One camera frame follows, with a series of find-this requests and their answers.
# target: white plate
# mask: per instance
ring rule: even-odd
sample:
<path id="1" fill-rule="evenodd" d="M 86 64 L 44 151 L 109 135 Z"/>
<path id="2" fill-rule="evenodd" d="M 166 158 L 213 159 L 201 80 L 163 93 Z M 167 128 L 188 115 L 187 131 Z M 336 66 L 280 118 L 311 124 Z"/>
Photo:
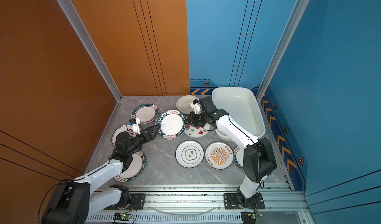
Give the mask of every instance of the white plate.
<path id="1" fill-rule="evenodd" d="M 236 165 L 243 170 L 243 152 L 240 147 L 236 147 L 233 151 L 234 153 L 234 162 Z"/>
<path id="2" fill-rule="evenodd" d="M 233 151 L 227 144 L 217 141 L 210 145 L 205 150 L 205 160 L 215 169 L 226 169 L 233 162 Z"/>
<path id="3" fill-rule="evenodd" d="M 182 135 L 185 131 L 185 115 L 178 110 L 168 110 L 163 112 L 156 120 L 156 125 L 160 125 L 158 134 L 166 139 L 174 139 Z"/>
<path id="4" fill-rule="evenodd" d="M 206 124 L 204 127 L 186 125 L 184 134 L 192 138 L 201 138 L 209 133 L 208 130 L 211 130 L 210 128 L 211 125 L 209 124 Z"/>
<path id="5" fill-rule="evenodd" d="M 119 135 L 119 133 L 121 133 L 123 131 L 128 131 L 130 136 L 136 137 L 136 132 L 134 132 L 132 129 L 127 129 L 127 125 L 123 125 L 123 126 L 119 127 L 118 129 L 116 129 L 116 131 L 112 135 L 112 144 L 114 146 L 115 146 L 115 141 L 117 141 L 117 135 Z"/>
<path id="6" fill-rule="evenodd" d="M 132 111 L 131 118 L 139 118 L 140 124 L 153 122 L 159 115 L 159 108 L 152 103 L 141 104 Z"/>
<path id="7" fill-rule="evenodd" d="M 176 108 L 187 115 L 189 115 L 191 112 L 194 112 L 193 108 L 191 107 L 191 102 L 194 100 L 198 100 L 198 97 L 193 95 L 186 95 L 184 97 L 181 97 L 176 102 Z"/>
<path id="8" fill-rule="evenodd" d="M 130 167 L 123 173 L 114 177 L 119 182 L 130 182 L 136 179 L 144 170 L 145 156 L 141 150 L 132 154 L 134 159 L 131 162 Z"/>
<path id="9" fill-rule="evenodd" d="M 176 149 L 176 160 L 185 168 L 194 168 L 201 164 L 204 150 L 196 141 L 184 141 Z"/>

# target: plate with orange sunburst design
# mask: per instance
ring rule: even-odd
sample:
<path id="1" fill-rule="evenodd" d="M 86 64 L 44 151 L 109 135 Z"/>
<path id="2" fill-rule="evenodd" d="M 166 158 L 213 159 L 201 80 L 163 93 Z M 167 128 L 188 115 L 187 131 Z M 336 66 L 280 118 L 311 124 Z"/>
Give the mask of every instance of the plate with orange sunburst design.
<path id="1" fill-rule="evenodd" d="M 233 150 L 221 141 L 214 142 L 206 148 L 205 160 L 212 168 L 226 169 L 233 163 Z"/>

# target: table surface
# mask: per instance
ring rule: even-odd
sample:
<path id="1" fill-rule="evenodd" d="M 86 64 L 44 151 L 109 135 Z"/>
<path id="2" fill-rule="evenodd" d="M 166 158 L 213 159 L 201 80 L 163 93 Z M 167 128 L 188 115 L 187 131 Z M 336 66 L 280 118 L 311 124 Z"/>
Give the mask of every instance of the table surface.
<path id="1" fill-rule="evenodd" d="M 101 145 L 98 157 L 95 157 L 93 168 L 96 168 L 107 161 L 114 149 L 111 139 L 117 128 L 126 124 L 131 119 L 131 113 L 135 107 L 142 103 L 153 103 L 159 107 L 159 112 L 170 109 L 176 109 L 176 101 L 181 96 L 125 96 L 122 98 L 120 108 L 112 123 L 111 129 L 107 134 L 105 142 Z M 154 122 L 140 125 L 142 129 L 154 125 Z M 216 131 L 210 131 L 202 138 L 191 138 L 182 134 L 178 138 L 168 140 L 161 136 L 143 145 L 142 151 L 145 154 L 146 164 L 143 172 L 134 180 L 121 183 L 115 179 L 109 180 L 106 185 L 112 184 L 128 184 L 128 185 L 154 185 L 154 184 L 231 184 L 242 183 L 245 173 L 234 162 L 224 170 L 213 169 L 207 164 L 205 159 L 202 163 L 194 168 L 184 168 L 178 164 L 175 157 L 177 146 L 183 141 L 195 140 L 204 150 L 206 147 L 215 142 L 220 141 L 216 135 Z M 236 147 L 234 142 L 223 141 L 232 149 Z M 278 168 L 266 179 L 266 183 L 285 183 L 287 179 Z"/>

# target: white plastic basin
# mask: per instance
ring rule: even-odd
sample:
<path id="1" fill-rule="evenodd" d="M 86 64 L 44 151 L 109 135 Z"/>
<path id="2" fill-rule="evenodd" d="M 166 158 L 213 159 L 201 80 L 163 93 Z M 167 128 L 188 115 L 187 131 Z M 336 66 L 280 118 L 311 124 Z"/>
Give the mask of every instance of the white plastic basin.
<path id="1" fill-rule="evenodd" d="M 224 109 L 251 134 L 261 138 L 265 133 L 263 117 L 254 93 L 247 88 L 222 87 L 212 92 L 212 100 L 217 109 Z M 224 133 L 216 130 L 217 136 L 231 141 Z"/>

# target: robotic arm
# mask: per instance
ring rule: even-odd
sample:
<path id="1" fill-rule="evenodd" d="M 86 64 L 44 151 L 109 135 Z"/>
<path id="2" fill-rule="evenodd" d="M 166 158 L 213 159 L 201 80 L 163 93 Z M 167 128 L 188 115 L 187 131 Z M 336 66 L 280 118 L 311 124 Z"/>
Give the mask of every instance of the robotic arm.
<path id="1" fill-rule="evenodd" d="M 137 132 L 137 136 L 131 137 L 128 132 L 118 134 L 108 162 L 74 180 L 64 179 L 57 184 L 42 216 L 42 224 L 84 223 L 88 216 L 111 205 L 116 204 L 119 209 L 129 207 L 131 196 L 128 187 L 112 185 L 102 192 L 94 191 L 128 169 L 133 160 L 132 154 L 156 137 L 158 126 L 139 132 L 139 124 L 138 118 L 130 119 L 128 125 Z"/>
<path id="2" fill-rule="evenodd" d="M 210 96 L 191 103 L 194 112 L 190 112 L 185 121 L 193 126 L 211 124 L 229 136 L 243 150 L 243 170 L 245 179 L 237 189 L 237 202 L 242 208 L 250 208 L 258 199 L 258 189 L 264 179 L 277 168 L 275 155 L 270 141 L 250 134 L 237 124 L 223 109 L 217 109 Z"/>

